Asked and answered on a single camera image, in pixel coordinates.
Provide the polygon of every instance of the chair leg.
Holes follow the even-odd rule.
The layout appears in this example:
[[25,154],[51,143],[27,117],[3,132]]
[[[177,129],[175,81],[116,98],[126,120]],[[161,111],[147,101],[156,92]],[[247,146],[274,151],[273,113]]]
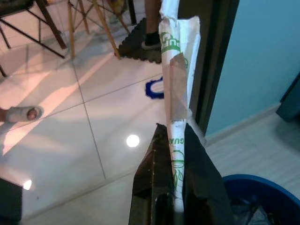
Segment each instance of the chair leg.
[[84,7],[83,7],[83,1],[82,0],[78,0],[78,1],[79,1],[80,10],[81,10],[82,16],[83,16],[83,22],[84,22],[85,30],[88,34],[90,34],[88,22],[86,20],[86,14],[85,14]]
[[98,3],[97,3],[97,0],[93,0],[93,4],[94,4],[95,10],[97,11],[97,14],[98,14],[98,16],[99,16],[99,18],[100,18],[100,21],[101,21],[101,23],[102,23],[102,25],[103,25],[103,27],[104,27],[104,30],[106,31],[106,34],[108,35],[108,39],[109,39],[109,41],[111,42],[111,45],[112,45],[113,50],[114,50],[114,53],[115,53],[115,55],[117,56],[117,58],[120,59],[121,57],[120,57],[119,50],[117,49],[117,46],[116,46],[116,43],[114,42],[114,39],[113,39],[113,37],[112,37],[112,34],[111,34],[111,32],[109,31],[109,29],[108,29],[108,26],[107,26],[107,24],[106,24],[106,22],[105,22],[105,19],[104,19],[104,17],[103,17],[103,14],[102,14],[100,8],[99,8],[99,5],[98,5]]
[[72,5],[70,0],[67,1],[67,14],[68,14],[68,22],[69,22],[69,35],[70,35],[70,43],[71,43],[71,59],[75,58],[75,47],[74,47],[74,26],[73,26],[73,18],[72,18]]
[[2,74],[2,76],[7,77],[6,73],[4,72],[2,66],[0,65],[0,72]]
[[47,21],[47,24],[49,25],[49,27],[51,28],[52,30],[52,33],[53,35],[55,36],[56,40],[58,41],[60,47],[62,49],[66,49],[66,44],[64,43],[62,37],[60,36],[60,33],[59,31],[57,30],[49,12],[47,11],[46,9],[46,6],[45,6],[45,2],[43,0],[36,0],[36,3],[37,3],[37,6],[39,7],[39,9],[41,10],[45,20]]
[[120,21],[120,23],[122,24],[122,26],[124,27],[124,29],[127,31],[127,33],[129,34],[129,30],[128,30],[128,27],[126,26],[126,24],[124,23],[123,21],[123,17],[122,15],[119,15],[119,14],[116,14],[115,11],[114,11],[114,8],[113,8],[113,4],[111,2],[111,0],[106,0],[108,5],[110,6],[110,8],[112,9],[112,11],[114,12],[114,14],[117,16],[118,20]]

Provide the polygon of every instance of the white slipper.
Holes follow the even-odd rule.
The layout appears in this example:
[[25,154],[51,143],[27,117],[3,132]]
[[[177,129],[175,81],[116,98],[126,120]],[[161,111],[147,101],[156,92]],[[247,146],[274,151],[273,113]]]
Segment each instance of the white slipper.
[[[28,119],[28,113],[34,109],[37,112],[37,116],[33,120]],[[6,114],[6,122],[16,123],[25,121],[34,121],[41,118],[43,115],[43,109],[38,106],[26,106],[26,107],[11,107]]]

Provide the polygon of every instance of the door frame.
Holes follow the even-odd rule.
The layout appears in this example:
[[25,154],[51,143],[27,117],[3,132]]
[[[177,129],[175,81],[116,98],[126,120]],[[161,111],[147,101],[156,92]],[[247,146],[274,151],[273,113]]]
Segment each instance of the door frame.
[[[205,34],[205,37],[201,36],[190,108],[196,123],[204,135],[209,123],[239,1],[240,0],[197,1],[198,8],[201,8],[203,5],[210,9],[210,19],[207,24],[204,24],[208,26],[208,33]],[[179,18],[190,18],[194,16],[191,14],[195,14],[195,10],[190,13],[188,11],[190,5],[187,6],[187,4],[188,3],[180,3],[180,6],[182,5],[183,8],[179,8]]]

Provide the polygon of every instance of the person's leg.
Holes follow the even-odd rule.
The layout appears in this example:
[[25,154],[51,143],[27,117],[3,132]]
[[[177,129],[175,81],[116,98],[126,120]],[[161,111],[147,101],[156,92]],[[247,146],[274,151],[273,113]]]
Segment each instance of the person's leg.
[[[9,113],[9,110],[5,110],[0,108],[0,122],[7,122],[7,114]],[[38,116],[38,112],[35,108],[32,108],[27,113],[27,119],[28,120],[35,120]]]
[[142,43],[143,49],[160,47],[158,34],[158,18],[161,0],[145,0],[146,10],[146,39]]
[[145,0],[147,34],[158,32],[158,17],[160,4],[160,0]]

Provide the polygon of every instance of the black shoe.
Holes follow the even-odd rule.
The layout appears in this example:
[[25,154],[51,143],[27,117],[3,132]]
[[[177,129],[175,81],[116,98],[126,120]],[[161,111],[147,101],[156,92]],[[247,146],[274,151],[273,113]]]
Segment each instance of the black shoe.
[[153,50],[160,48],[160,40],[158,32],[146,34],[146,40],[142,42],[142,49]]

